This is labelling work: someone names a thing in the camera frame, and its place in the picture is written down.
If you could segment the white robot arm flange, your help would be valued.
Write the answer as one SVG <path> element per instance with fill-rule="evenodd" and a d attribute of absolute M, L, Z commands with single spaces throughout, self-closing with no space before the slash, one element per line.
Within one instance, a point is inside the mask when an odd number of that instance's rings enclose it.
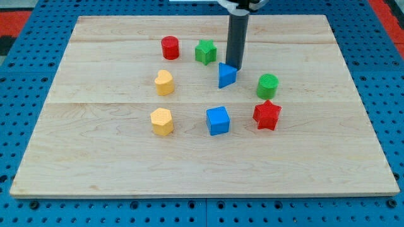
<path fill-rule="evenodd" d="M 217 0 L 231 15 L 245 16 L 265 6 L 269 0 Z"/>

